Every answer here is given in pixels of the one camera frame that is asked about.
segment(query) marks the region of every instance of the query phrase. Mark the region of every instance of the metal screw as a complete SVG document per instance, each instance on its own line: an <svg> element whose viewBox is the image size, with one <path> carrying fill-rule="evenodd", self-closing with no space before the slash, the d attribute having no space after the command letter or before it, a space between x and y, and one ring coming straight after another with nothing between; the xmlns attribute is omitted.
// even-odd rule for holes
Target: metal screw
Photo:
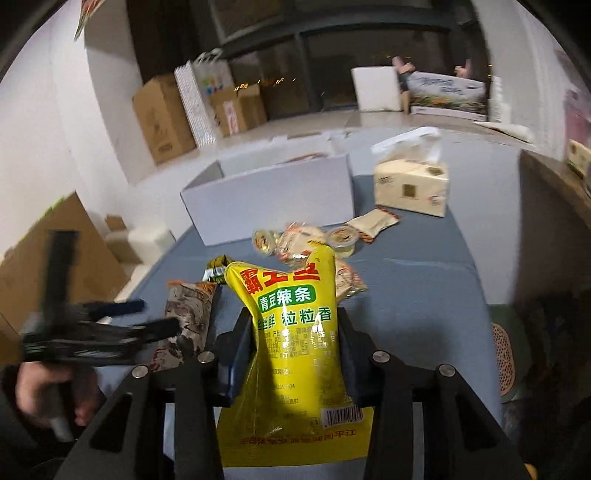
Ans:
<svg viewBox="0 0 591 480"><path fill-rule="evenodd" d="M149 369L145 365L138 365L131 371L131 375L134 378L143 378L148 375Z"/></svg>
<svg viewBox="0 0 591 480"><path fill-rule="evenodd" d="M388 352L384 352L382 350L378 350L374 352L372 358L379 364L384 364L390 360L390 354Z"/></svg>
<svg viewBox="0 0 591 480"><path fill-rule="evenodd" d="M439 373L444 377L453 377L456 374L456 369L451 365L443 364L439 366Z"/></svg>
<svg viewBox="0 0 591 480"><path fill-rule="evenodd" d="M197 355L197 360L199 361L200 364L208 364L209 362L213 362L213 359L216 356L214 355L213 352L201 352L199 355Z"/></svg>

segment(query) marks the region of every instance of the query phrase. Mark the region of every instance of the white cardboard box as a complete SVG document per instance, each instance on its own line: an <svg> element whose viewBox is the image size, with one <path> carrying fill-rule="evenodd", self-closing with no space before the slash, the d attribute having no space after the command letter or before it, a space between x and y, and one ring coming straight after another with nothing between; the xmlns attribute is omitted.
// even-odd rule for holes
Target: white cardboard box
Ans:
<svg viewBox="0 0 591 480"><path fill-rule="evenodd" d="M400 85L394 67L357 67L351 69L351 75L360 111L402 110Z"/></svg>
<svg viewBox="0 0 591 480"><path fill-rule="evenodd" d="M374 170L376 205L445 216L449 196L447 166L414 160L389 160Z"/></svg>
<svg viewBox="0 0 591 480"><path fill-rule="evenodd" d="M335 154L330 134L309 134L297 138L282 135L269 140L250 142L247 145L241 144L238 147L222 151L219 162L223 174L228 176L317 153Z"/></svg>
<svg viewBox="0 0 591 480"><path fill-rule="evenodd" d="M181 192L205 245L283 231L291 222L344 223L355 216L348 155L279 163L224 176L212 163Z"/></svg>

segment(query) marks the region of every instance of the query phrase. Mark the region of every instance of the window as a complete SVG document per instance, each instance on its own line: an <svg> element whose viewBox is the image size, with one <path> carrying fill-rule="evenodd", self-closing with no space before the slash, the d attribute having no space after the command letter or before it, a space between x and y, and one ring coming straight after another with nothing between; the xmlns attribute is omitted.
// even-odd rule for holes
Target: window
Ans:
<svg viewBox="0 0 591 480"><path fill-rule="evenodd" d="M235 85L260 85L269 119L355 107L351 69L396 56L446 75L471 59L472 78L489 81L470 0L127 1L144 80L221 47Z"/></svg>
<svg viewBox="0 0 591 480"><path fill-rule="evenodd" d="M280 20L282 0L210 0L218 36L225 40L250 27Z"/></svg>
<svg viewBox="0 0 591 480"><path fill-rule="evenodd" d="M230 60L234 82L258 83L269 119L310 110L302 66L293 41L253 51Z"/></svg>
<svg viewBox="0 0 591 480"><path fill-rule="evenodd" d="M356 105L354 67L391 66L401 56L422 72L453 74L447 35L423 30L363 29L307 37L314 87L324 108Z"/></svg>

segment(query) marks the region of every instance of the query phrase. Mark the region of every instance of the brown cardboard box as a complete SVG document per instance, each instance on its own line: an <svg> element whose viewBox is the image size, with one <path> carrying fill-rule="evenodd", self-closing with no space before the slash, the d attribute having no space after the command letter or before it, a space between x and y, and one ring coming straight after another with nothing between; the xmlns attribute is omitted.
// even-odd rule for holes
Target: brown cardboard box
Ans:
<svg viewBox="0 0 591 480"><path fill-rule="evenodd" d="M113 300L129 280L73 193L49 210L0 264L0 330L11 341L39 310L50 230L80 232L70 280L73 303Z"/></svg>
<svg viewBox="0 0 591 480"><path fill-rule="evenodd" d="M250 130L267 121L258 85L238 91L226 88L210 95L209 101L220 120L220 129L224 137Z"/></svg>
<svg viewBox="0 0 591 480"><path fill-rule="evenodd" d="M155 77L137 91L134 109L156 163L196 148L173 74Z"/></svg>

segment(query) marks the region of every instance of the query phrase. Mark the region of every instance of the white wall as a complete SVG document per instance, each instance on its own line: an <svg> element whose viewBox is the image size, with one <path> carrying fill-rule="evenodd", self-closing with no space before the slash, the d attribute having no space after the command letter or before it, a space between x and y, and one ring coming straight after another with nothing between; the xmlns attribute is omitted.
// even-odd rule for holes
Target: white wall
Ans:
<svg viewBox="0 0 591 480"><path fill-rule="evenodd" d="M567 58L566 54L544 24L521 4L517 4L517 12L532 49L536 85L540 99L537 144L544 154L562 159L565 157L565 142L567 141L564 121L566 92L574 90L589 98L589 91L576 71L574 71L574 75L578 77L578 82L569 78L558 59L559 53L564 58Z"/></svg>
<svg viewBox="0 0 591 480"><path fill-rule="evenodd" d="M537 132L540 126L532 48L518 15L517 0L472 0L486 38L492 73L503 81L512 122Z"/></svg>
<svg viewBox="0 0 591 480"><path fill-rule="evenodd" d="M74 0L54 16L50 60L66 141L89 194L84 206L104 218L119 212L128 183L100 111L85 42L83 37L73 41L79 16L80 3Z"/></svg>
<svg viewBox="0 0 591 480"><path fill-rule="evenodd" d="M135 116L132 97L144 85L127 17L126 0L109 0L84 33L96 99L111 144L130 183L156 172Z"/></svg>
<svg viewBox="0 0 591 480"><path fill-rule="evenodd" d="M61 196L77 189L91 201L53 82L56 24L54 17L33 35L0 82L0 257Z"/></svg>

